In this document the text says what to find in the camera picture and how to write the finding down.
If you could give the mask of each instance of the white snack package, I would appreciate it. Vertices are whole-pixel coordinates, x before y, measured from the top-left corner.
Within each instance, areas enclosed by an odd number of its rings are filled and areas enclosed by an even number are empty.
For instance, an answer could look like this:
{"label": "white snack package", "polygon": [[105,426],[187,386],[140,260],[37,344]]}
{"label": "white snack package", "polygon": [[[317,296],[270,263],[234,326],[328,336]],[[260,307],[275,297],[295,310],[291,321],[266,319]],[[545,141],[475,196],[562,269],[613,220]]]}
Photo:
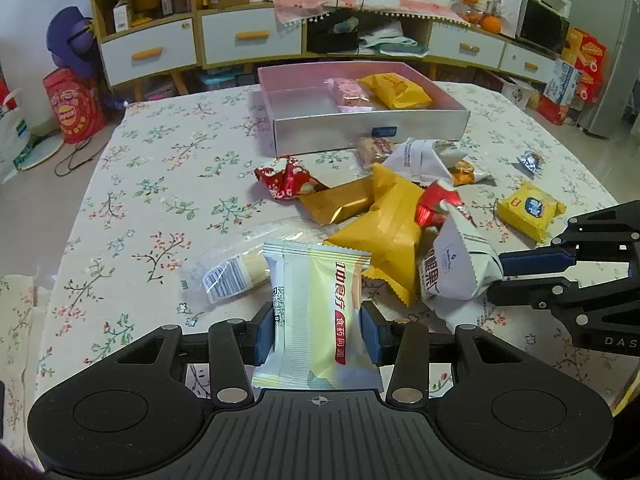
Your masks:
{"label": "white snack package", "polygon": [[361,275],[370,254],[267,240],[275,334],[252,385],[298,390],[382,390],[360,333]]}
{"label": "white snack package", "polygon": [[471,300],[504,277],[491,244],[462,213],[441,202],[448,216],[433,247],[418,264],[424,303],[435,294],[452,300]]}
{"label": "white snack package", "polygon": [[447,168],[466,155],[448,140],[407,139],[383,162],[383,166],[412,182],[428,186],[435,180],[453,184]]}
{"label": "white snack package", "polygon": [[269,266],[262,255],[267,238],[320,244],[335,228],[297,217],[257,225],[188,260],[180,270],[182,298],[189,306],[228,301],[268,281]]}

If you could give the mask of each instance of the pink cloth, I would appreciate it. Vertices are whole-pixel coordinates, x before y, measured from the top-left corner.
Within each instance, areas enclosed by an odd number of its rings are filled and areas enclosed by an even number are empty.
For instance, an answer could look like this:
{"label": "pink cloth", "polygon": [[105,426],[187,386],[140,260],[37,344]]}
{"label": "pink cloth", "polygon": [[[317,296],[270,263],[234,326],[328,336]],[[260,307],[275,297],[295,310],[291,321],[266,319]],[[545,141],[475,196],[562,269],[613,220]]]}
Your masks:
{"label": "pink cloth", "polygon": [[[272,0],[274,12],[281,23],[293,23],[332,12],[336,7],[360,9],[362,0]],[[448,7],[428,0],[365,0],[363,10],[412,14],[461,23],[468,23]]]}

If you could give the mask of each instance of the pink snack bar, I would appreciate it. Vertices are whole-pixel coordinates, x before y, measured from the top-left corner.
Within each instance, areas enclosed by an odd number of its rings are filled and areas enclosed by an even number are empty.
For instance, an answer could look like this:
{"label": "pink snack bar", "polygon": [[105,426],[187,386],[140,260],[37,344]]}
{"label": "pink snack bar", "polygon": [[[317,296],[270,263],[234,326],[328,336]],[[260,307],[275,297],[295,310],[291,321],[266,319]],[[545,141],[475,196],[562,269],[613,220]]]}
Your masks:
{"label": "pink snack bar", "polygon": [[331,77],[326,80],[335,103],[341,112],[370,112],[373,103],[355,79]]}

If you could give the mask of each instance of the blue gripper pad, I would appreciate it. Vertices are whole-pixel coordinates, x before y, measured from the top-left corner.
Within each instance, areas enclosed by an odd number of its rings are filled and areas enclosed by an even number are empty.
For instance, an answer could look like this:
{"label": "blue gripper pad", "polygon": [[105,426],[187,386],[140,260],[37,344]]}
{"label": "blue gripper pad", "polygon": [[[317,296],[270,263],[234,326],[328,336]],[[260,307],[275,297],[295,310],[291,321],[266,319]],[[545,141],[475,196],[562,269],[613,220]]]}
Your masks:
{"label": "blue gripper pad", "polygon": [[273,314],[273,307],[271,307],[268,313],[264,316],[264,319],[258,325],[258,336],[255,345],[255,362],[258,365],[263,365],[267,360],[267,356],[273,346],[275,338],[275,317]]}
{"label": "blue gripper pad", "polygon": [[373,364],[382,361],[382,345],[380,344],[380,332],[378,325],[366,308],[360,309],[360,332],[364,344],[369,353],[369,359]]}
{"label": "blue gripper pad", "polygon": [[505,276],[525,276],[527,274],[550,274],[565,272],[575,265],[575,257],[564,251],[554,253],[531,252],[531,254],[503,253],[500,255]]}

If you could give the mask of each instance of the screw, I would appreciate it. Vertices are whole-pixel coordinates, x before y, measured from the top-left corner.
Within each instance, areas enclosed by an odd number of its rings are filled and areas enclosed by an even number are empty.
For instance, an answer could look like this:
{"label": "screw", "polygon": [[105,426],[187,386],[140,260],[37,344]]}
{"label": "screw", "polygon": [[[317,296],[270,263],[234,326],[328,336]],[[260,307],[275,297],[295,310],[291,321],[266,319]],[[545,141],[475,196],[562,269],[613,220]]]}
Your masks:
{"label": "screw", "polygon": [[224,388],[218,392],[217,397],[225,404],[237,404],[245,400],[248,394],[242,388]]}
{"label": "screw", "polygon": [[393,397],[396,402],[415,404],[422,400],[422,392],[415,388],[398,388],[391,394],[391,397]]}

